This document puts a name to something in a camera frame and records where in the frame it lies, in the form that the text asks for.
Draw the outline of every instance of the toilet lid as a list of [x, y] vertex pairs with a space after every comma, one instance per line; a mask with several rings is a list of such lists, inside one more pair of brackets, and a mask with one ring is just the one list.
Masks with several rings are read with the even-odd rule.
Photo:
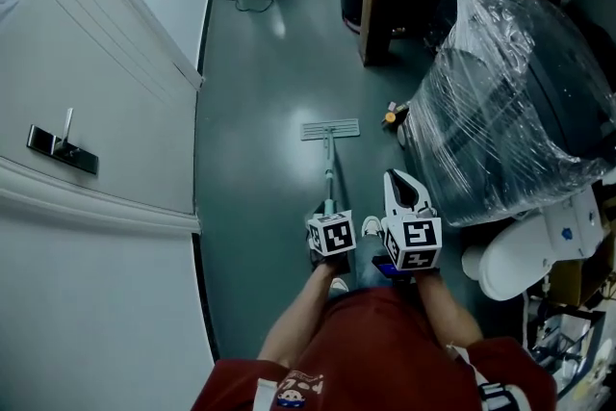
[[479, 283], [496, 300], [521, 294], [552, 268], [554, 254], [542, 215], [516, 221], [490, 243], [481, 257]]

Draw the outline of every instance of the white shoe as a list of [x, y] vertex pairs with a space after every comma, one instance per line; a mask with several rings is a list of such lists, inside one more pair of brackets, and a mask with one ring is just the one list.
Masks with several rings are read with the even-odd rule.
[[366, 235], [378, 235], [379, 237], [383, 236], [381, 221], [376, 216], [368, 216], [364, 219], [364, 224], [362, 224], [362, 237], [365, 237]]
[[340, 290], [341, 292], [348, 293], [348, 286], [345, 281], [343, 281], [340, 277], [334, 277], [331, 281], [330, 290]]

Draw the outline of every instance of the plastic-wrapped furniture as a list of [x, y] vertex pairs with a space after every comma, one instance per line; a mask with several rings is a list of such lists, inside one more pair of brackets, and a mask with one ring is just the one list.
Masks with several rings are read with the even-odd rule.
[[437, 15], [453, 24], [404, 131], [447, 223], [553, 204], [614, 167], [614, 96], [560, 9], [547, 0], [443, 0]]

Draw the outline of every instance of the forearm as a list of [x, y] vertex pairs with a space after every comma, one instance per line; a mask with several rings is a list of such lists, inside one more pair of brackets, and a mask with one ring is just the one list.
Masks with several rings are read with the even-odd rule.
[[415, 279], [423, 308], [442, 347], [468, 347], [483, 339], [476, 320], [453, 298], [440, 274], [417, 271]]
[[269, 331], [259, 360], [290, 368], [310, 343], [325, 302], [335, 268], [321, 264], [312, 273], [295, 301]]

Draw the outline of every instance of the white toilet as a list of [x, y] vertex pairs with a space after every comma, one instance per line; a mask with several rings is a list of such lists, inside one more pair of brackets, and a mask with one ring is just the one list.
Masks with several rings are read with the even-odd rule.
[[462, 268], [495, 300], [523, 293], [540, 281], [556, 261], [592, 256], [603, 239], [592, 189], [531, 213], [511, 224], [487, 246], [471, 246]]

